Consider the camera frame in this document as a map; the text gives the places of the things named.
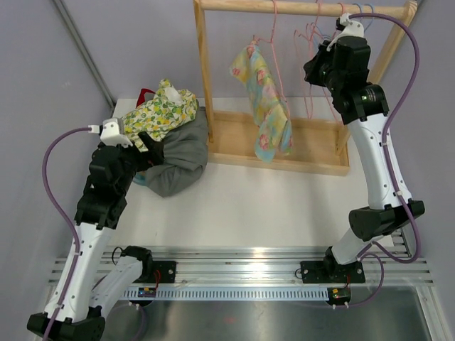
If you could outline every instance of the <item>gray fabric pile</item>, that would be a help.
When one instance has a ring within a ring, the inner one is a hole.
[[[196,182],[207,166],[207,138],[205,107],[199,107],[194,121],[167,133],[163,140],[164,164],[146,171],[146,186],[168,197]]]

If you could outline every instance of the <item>wooden clothes rack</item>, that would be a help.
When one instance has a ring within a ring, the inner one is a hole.
[[[224,112],[213,108],[210,63],[208,57],[207,27],[205,11],[234,11],[274,13],[270,0],[193,0],[198,34],[200,67],[202,70],[205,108],[209,127],[209,159],[212,162],[241,166],[282,169],[329,175],[346,175],[349,171],[348,148],[350,137],[346,126],[322,119],[294,118],[292,132],[294,150],[289,156],[277,153],[272,163],[259,160],[254,152],[258,128],[251,114]],[[339,17],[343,9],[339,4],[276,1],[278,14],[302,16]],[[360,13],[357,5],[344,5],[349,13]],[[404,6],[376,6],[375,13],[386,14],[410,25],[417,11],[417,2],[408,1]],[[363,13],[371,13],[369,6]],[[405,32],[394,25],[384,46],[370,71],[368,80],[379,83],[393,58]]]

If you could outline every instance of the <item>pastel floral garment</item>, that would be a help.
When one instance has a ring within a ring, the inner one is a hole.
[[[276,150],[288,154],[292,148],[291,121],[286,107],[280,100],[272,74],[252,41],[239,53],[230,66],[230,74],[247,88],[259,135],[255,142],[256,156],[264,162],[272,162]]]
[[[164,139],[168,131],[187,122],[193,121],[198,109],[196,96],[188,90],[179,90],[183,104],[170,101],[165,88],[172,87],[168,80],[162,80],[151,101],[139,105],[135,110],[123,116],[125,135],[140,151],[147,151],[138,134],[147,131],[155,141]]]

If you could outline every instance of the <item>gray floor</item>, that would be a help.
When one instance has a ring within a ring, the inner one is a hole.
[[[359,301],[368,291],[353,295]],[[337,311],[325,303],[157,301],[146,307],[146,331],[137,339],[140,313],[118,304],[102,341],[431,340],[412,288],[384,288],[362,308]]]

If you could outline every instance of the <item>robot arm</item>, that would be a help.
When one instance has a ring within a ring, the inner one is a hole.
[[[100,340],[105,318],[125,288],[136,280],[148,280],[154,272],[149,250],[127,247],[114,270],[93,288],[99,261],[127,205],[125,197],[133,177],[138,171],[162,164],[164,155],[162,143],[153,141],[147,133],[140,133],[139,137],[149,151],[139,152],[123,134],[121,120],[108,119],[102,126],[91,128],[101,136],[102,143],[92,155],[90,175],[77,204],[75,228],[80,242],[77,261],[73,261],[76,250],[73,241],[54,295],[44,312],[32,315],[27,324],[39,336],[51,324],[52,341]],[[58,304],[62,292],[64,299]]]
[[[357,146],[368,188],[368,206],[350,212],[350,230],[326,252],[328,269],[356,262],[358,254],[372,241],[409,222],[387,169],[383,134],[387,134],[387,149],[400,195],[414,217],[424,213],[423,202],[412,199],[403,180],[390,132],[383,131],[389,108],[382,88],[367,81],[370,47],[363,37],[363,25],[349,16],[346,13],[337,20],[341,33],[332,41],[322,42],[316,56],[304,66],[307,82],[330,90],[333,106]]]

